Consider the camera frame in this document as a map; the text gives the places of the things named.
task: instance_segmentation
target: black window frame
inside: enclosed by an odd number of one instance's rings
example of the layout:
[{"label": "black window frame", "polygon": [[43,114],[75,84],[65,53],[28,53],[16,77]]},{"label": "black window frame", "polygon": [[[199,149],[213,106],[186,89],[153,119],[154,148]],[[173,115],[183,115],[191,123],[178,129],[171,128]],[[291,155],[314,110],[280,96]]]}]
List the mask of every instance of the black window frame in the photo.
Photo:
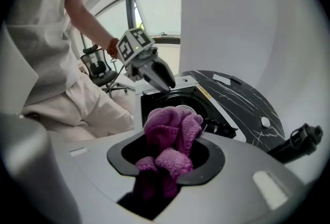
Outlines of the black window frame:
[{"label": "black window frame", "polygon": [[[101,15],[103,12],[105,12],[107,9],[111,8],[111,6],[115,5],[121,0],[115,0],[111,2],[109,5],[105,6],[103,9],[101,9],[98,13],[95,14],[95,17],[97,18],[99,15]],[[126,15],[127,15],[127,24],[128,28],[135,28],[135,11],[134,11],[134,1],[135,0],[125,0],[126,1]],[[80,33],[82,44],[84,48],[88,48],[86,46],[84,36]],[[156,43],[165,43],[165,44],[180,44],[180,37],[167,37],[167,36],[158,36],[157,38],[153,38]]]}]

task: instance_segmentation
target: black marble tabletop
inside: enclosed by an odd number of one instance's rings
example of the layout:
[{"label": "black marble tabletop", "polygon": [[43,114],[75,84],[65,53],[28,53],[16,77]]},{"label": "black marble tabletop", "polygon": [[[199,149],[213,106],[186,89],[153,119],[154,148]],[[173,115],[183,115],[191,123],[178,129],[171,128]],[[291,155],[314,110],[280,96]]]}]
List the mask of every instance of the black marble tabletop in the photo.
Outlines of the black marble tabletop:
[{"label": "black marble tabletop", "polygon": [[[213,79],[214,74],[228,82]],[[179,75],[193,76],[235,121],[247,143],[269,151],[285,141],[282,124],[272,105],[244,81],[214,71],[187,71]],[[262,117],[269,119],[269,128],[262,126]]]}]

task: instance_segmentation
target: purple cloth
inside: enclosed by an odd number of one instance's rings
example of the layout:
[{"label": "purple cloth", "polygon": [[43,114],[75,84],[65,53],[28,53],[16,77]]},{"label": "purple cloth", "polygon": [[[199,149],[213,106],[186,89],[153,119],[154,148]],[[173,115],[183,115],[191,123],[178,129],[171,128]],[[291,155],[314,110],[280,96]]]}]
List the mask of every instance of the purple cloth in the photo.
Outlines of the purple cloth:
[{"label": "purple cloth", "polygon": [[176,179],[192,171],[188,156],[195,137],[202,130],[202,122],[200,115],[184,108],[165,107],[150,112],[144,133],[147,147],[156,158],[148,156],[136,163],[140,170],[134,187],[136,194],[147,201],[161,185],[164,197],[177,195]]}]

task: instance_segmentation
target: white pants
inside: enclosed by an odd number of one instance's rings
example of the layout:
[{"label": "white pants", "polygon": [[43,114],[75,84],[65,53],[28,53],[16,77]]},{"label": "white pants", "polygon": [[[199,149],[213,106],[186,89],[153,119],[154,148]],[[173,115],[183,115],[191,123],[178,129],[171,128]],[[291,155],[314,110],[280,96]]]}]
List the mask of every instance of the white pants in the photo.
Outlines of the white pants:
[{"label": "white pants", "polygon": [[116,104],[88,75],[64,93],[28,105],[22,114],[37,113],[49,131],[61,133],[66,140],[105,137],[134,129],[133,116]]}]

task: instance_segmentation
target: person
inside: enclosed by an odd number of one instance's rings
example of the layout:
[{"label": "person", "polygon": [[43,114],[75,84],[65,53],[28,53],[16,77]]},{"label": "person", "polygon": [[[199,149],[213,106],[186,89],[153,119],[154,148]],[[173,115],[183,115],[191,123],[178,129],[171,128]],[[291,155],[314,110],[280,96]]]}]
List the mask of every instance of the person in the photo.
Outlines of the person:
[{"label": "person", "polygon": [[65,133],[69,140],[90,138],[73,129],[77,127],[95,137],[132,130],[132,115],[79,71],[63,33],[64,9],[74,27],[117,57],[118,39],[103,28],[83,0],[15,0],[7,28],[39,76],[22,114],[37,114],[46,129]]}]

